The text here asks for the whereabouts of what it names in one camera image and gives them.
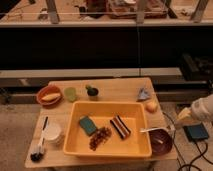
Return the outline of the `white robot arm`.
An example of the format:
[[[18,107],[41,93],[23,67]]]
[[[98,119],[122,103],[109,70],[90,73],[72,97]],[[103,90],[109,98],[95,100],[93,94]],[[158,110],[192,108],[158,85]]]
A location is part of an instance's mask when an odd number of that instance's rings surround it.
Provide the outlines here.
[[[175,121],[175,128],[194,126],[202,122],[213,122],[213,94],[199,98],[189,107],[183,108]]]

